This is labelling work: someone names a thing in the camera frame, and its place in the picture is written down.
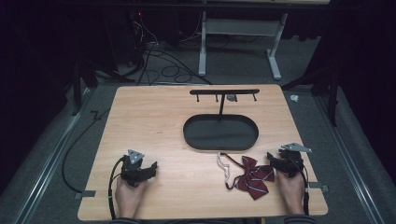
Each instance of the sleeve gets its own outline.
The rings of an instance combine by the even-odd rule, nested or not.
[[[314,218],[304,215],[285,217],[284,223],[285,224],[318,224]]]
[[[137,219],[119,217],[112,220],[109,224],[142,224],[142,222]]]

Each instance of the gray carpet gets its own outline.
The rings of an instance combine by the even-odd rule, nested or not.
[[[208,44],[211,48],[207,51],[205,78],[212,84],[287,84],[303,75],[318,43],[317,40],[305,42],[300,42],[297,39],[282,40],[276,53],[282,80],[274,81],[269,63],[263,54],[265,49],[271,48],[272,41],[269,38],[253,39],[240,36],[233,37],[233,39],[234,41],[222,48],[220,47],[224,45],[224,42],[217,39],[210,40]],[[161,44],[158,50],[175,56],[190,70],[197,71],[199,47],[196,42],[189,41],[177,48]],[[157,82],[161,82],[160,84],[188,77],[179,77],[181,79],[172,77],[176,71],[175,67],[163,70],[164,74],[168,76],[164,77],[161,75],[162,69],[172,64],[159,58],[166,57],[165,54],[155,50],[151,53],[156,56],[148,58],[147,69],[149,72],[142,76],[141,85],[152,82],[157,73],[160,74],[157,79]],[[120,70],[124,72],[128,68],[121,66]],[[198,77],[192,77],[189,83],[205,84]],[[64,146],[65,149],[71,148],[64,164],[65,176],[70,185],[76,189],[83,190],[85,188],[106,125],[107,114],[92,125],[94,122],[92,111],[97,111],[98,114],[106,112],[111,107],[117,87],[121,85],[126,84],[101,79],[99,87],[90,90],[85,95],[84,99],[87,103]],[[339,104],[336,110],[338,126],[336,128],[329,127],[327,118],[323,116],[318,105],[322,99],[312,97],[309,86],[284,91],[284,94],[304,144],[314,150],[312,154],[309,154],[309,158],[318,181],[329,188],[324,192],[329,213],[316,217],[316,219],[320,223],[371,223],[367,216],[369,211],[366,211],[361,203],[356,186],[352,184],[351,176],[344,164],[337,142],[334,140],[333,132],[336,130],[343,137],[343,143],[354,159],[367,189],[373,196],[384,223],[392,223],[396,220],[396,209],[393,206],[396,189],[381,162],[370,148],[359,123],[348,107],[342,90],[338,95]],[[290,99],[292,94],[299,95],[298,103]],[[47,158],[56,148],[64,130],[73,119],[72,111],[73,104],[70,101],[41,135],[29,157],[8,185],[0,200],[0,223],[12,223],[15,220],[21,206],[29,196],[38,174],[45,166]],[[77,217],[80,199],[75,199],[76,193],[67,187],[62,179],[62,160],[55,165],[54,169],[55,172],[50,177],[48,187],[42,197],[38,197],[39,203],[37,207],[33,207],[33,213],[27,220],[29,223],[80,223],[81,221]],[[239,219],[230,221],[242,223]],[[162,223],[165,221],[145,222]],[[266,223],[283,223],[283,217],[268,217]]]

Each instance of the hand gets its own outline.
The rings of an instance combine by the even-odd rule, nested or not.
[[[285,200],[286,207],[290,215],[304,215],[302,199],[304,197],[304,180],[300,173],[288,178],[288,175],[276,171],[279,180],[280,193]]]
[[[128,185],[128,182],[120,176],[117,179],[116,200],[120,209],[120,217],[133,218],[143,198],[143,191],[147,180],[136,188]]]

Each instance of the table top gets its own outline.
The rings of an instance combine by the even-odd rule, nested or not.
[[[151,86],[120,87],[111,107],[85,190],[94,197],[84,197],[78,210],[81,220],[110,220],[107,187],[111,170],[128,149],[146,155],[142,168],[158,162],[157,175],[148,181],[145,196],[136,218],[212,218],[271,217],[286,215],[278,191],[278,182],[264,181],[267,195],[254,201],[247,192],[227,190],[224,172],[217,164],[217,151],[190,147],[183,138],[183,126],[197,114],[219,113],[219,102],[213,95],[202,95],[197,102],[190,90],[259,89],[252,95],[238,95],[237,102],[226,100],[224,114],[240,114],[254,120],[259,137],[245,151],[223,151],[236,161],[249,156],[258,165],[269,164],[267,152],[277,156],[280,146],[302,144],[282,90],[277,85],[235,86]],[[317,178],[306,155],[302,153],[309,182]],[[243,170],[231,165],[229,183]],[[320,189],[310,191],[310,214],[324,215],[328,208]]]

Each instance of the maroon bow tie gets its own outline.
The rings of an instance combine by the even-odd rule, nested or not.
[[[226,153],[220,153],[220,155],[226,156],[245,170],[243,175],[239,175],[235,178],[231,187],[228,183],[225,184],[227,189],[233,189],[233,187],[236,187],[242,191],[247,191],[254,200],[257,200],[268,193],[268,188],[262,181],[275,181],[274,169],[271,165],[256,166],[257,161],[246,156],[242,156],[243,164],[240,164]]]

